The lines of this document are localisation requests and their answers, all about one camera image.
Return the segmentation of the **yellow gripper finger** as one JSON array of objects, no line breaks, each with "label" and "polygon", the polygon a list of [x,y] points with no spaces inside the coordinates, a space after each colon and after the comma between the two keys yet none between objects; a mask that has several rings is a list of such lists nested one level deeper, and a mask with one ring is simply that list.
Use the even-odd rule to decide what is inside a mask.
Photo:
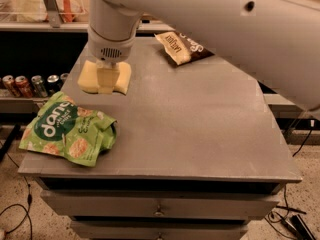
[{"label": "yellow gripper finger", "polygon": [[117,63],[99,61],[97,63],[98,93],[111,94],[119,75],[120,71]]}]

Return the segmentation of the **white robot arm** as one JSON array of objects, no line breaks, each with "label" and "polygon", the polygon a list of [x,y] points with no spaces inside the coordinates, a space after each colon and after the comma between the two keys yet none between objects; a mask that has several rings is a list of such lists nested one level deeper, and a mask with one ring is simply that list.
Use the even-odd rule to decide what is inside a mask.
[{"label": "white robot arm", "polygon": [[150,14],[251,75],[301,109],[320,110],[320,9],[298,0],[90,0],[89,49],[129,57]]}]

